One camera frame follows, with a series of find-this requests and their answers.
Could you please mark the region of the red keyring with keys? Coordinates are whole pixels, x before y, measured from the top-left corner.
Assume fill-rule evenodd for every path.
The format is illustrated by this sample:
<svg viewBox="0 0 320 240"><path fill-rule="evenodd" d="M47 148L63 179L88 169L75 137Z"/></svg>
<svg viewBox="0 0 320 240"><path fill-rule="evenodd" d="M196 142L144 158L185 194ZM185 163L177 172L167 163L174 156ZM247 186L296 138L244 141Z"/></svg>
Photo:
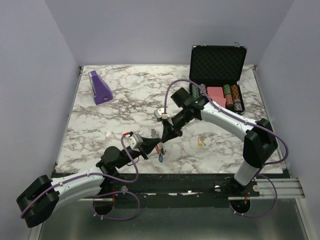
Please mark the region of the red keyring with keys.
<svg viewBox="0 0 320 240"><path fill-rule="evenodd" d="M151 129L150 135L152 138L160 138L159 133L154 128ZM166 154L166 149L161 142L159 142L156 145L155 150L156 150L158 156L163 156L163 158L164 158L164 155Z"/></svg>

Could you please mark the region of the yellow tagged key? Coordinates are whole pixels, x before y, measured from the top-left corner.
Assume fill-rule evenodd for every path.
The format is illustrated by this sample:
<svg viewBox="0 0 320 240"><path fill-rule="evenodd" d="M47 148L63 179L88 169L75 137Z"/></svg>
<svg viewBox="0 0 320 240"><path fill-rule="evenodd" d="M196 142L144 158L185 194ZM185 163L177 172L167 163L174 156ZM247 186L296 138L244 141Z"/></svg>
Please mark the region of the yellow tagged key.
<svg viewBox="0 0 320 240"><path fill-rule="evenodd" d="M206 146L205 138L203 136L199 136L197 139L197 145L199 147Z"/></svg>

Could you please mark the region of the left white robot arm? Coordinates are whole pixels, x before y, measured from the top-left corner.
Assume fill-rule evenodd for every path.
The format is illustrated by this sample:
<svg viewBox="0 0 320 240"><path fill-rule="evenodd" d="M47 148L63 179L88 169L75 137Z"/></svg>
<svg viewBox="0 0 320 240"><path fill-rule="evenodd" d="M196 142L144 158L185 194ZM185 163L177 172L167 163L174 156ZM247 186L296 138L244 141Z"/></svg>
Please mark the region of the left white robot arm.
<svg viewBox="0 0 320 240"><path fill-rule="evenodd" d="M101 160L93 167L72 175L49 178L47 175L37 177L16 199L21 211L20 218L25 220L29 228L46 221L55 209L73 201L99 196L107 197L111 191L111 181L126 183L127 180L117 176L117 170L135 158L145 159L153 151L160 138L144 138L130 133L132 146L119 149L110 146L101 156Z"/></svg>

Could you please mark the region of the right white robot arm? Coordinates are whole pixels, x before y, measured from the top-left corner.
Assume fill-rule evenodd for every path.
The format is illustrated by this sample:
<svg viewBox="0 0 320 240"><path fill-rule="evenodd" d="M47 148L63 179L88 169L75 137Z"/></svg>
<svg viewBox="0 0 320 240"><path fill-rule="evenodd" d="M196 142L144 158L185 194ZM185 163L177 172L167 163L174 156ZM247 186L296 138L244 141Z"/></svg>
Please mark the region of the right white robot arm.
<svg viewBox="0 0 320 240"><path fill-rule="evenodd" d="M179 113L171 117L163 108L154 112L157 121L163 124L162 143L182 136L182 128L193 119L223 128L243 142L244 161L234 174L230 191L236 196L247 192L249 182L278 148L270 122L264 118L255 121L241 117L215 102L210 103L203 94L194 98L184 88L177 90L171 98L182 109Z"/></svg>

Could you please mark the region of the blue key tag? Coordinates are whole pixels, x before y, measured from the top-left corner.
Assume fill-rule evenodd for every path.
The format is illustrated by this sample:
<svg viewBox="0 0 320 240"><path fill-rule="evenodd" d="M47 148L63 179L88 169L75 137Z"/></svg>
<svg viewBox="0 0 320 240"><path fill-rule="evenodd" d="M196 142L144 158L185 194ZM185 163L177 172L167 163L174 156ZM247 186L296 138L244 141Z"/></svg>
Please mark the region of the blue key tag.
<svg viewBox="0 0 320 240"><path fill-rule="evenodd" d="M163 159L164 159L164 158L163 158L163 156L162 156L162 155L159 155L159 156L158 156L158 160L159 160L159 162L160 162L160 163L162 163L162 162L163 162Z"/></svg>

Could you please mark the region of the pink playing card deck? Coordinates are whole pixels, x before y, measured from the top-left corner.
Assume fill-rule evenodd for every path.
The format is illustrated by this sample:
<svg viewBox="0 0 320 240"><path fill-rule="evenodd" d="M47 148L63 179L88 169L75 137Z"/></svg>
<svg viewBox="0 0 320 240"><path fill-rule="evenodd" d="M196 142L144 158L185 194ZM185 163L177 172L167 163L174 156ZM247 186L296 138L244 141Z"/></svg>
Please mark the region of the pink playing card deck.
<svg viewBox="0 0 320 240"><path fill-rule="evenodd" d="M206 88L208 96L212 101L216 102L218 105L223 108L226 107L226 98L224 96L223 88L219 86L209 86Z"/></svg>

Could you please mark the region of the purple wedge-shaped box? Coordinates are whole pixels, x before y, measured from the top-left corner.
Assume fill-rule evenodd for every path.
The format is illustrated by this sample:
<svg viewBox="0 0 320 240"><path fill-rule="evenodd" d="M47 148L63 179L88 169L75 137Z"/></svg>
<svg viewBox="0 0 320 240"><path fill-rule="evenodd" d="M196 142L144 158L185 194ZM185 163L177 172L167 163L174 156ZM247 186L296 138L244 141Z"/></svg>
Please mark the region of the purple wedge-shaped box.
<svg viewBox="0 0 320 240"><path fill-rule="evenodd" d="M95 70L90 71L88 76L94 103L100 105L111 101L113 93L102 77Z"/></svg>

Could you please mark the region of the black poker chip case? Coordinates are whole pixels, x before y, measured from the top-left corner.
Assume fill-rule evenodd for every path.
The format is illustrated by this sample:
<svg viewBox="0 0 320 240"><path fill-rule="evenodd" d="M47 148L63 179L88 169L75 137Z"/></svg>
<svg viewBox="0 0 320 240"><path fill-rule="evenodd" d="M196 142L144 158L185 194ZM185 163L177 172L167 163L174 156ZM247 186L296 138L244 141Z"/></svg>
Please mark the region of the black poker chip case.
<svg viewBox="0 0 320 240"><path fill-rule="evenodd" d="M241 103L240 110L227 107L237 114L244 114L245 106L239 81L247 55L245 46L194 45L191 50L189 79L206 87L236 86Z"/></svg>

